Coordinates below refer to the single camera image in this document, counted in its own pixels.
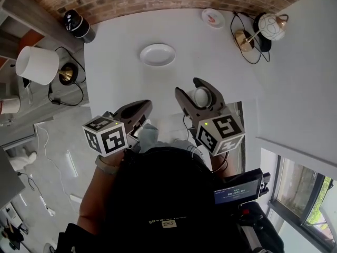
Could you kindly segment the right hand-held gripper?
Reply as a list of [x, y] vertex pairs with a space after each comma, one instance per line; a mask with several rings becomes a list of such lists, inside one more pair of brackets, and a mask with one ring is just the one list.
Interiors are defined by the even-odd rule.
[[227, 153], [241, 143], [245, 132], [240, 118], [225, 105], [222, 94], [209, 82], [194, 77], [193, 100], [179, 87], [175, 98], [182, 111], [191, 119], [191, 133], [197, 146], [209, 154]]

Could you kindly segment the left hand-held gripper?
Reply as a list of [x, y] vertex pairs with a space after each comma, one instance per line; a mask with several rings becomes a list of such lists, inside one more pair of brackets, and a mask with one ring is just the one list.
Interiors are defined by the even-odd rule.
[[134, 148], [151, 112], [152, 101], [139, 100], [120, 107], [113, 116], [111, 112], [96, 116], [82, 125], [89, 147], [103, 157]]

